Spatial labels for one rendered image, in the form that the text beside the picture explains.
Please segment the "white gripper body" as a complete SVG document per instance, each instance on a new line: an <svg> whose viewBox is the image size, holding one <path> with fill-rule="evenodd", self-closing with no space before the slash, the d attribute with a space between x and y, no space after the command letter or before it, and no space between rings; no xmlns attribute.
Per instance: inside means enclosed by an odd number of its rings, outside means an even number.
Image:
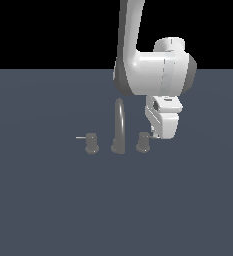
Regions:
<svg viewBox="0 0 233 256"><path fill-rule="evenodd" d="M183 106L177 96L146 96L145 115L160 139L175 136Z"/></svg>

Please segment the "grey curved faucet spout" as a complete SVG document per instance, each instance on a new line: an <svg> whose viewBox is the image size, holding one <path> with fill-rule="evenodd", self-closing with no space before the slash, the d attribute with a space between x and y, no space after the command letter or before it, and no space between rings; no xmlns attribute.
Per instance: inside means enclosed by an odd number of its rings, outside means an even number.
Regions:
<svg viewBox="0 0 233 256"><path fill-rule="evenodd" d="M121 98L115 102L115 138L111 151L117 154L125 153L125 111Z"/></svg>

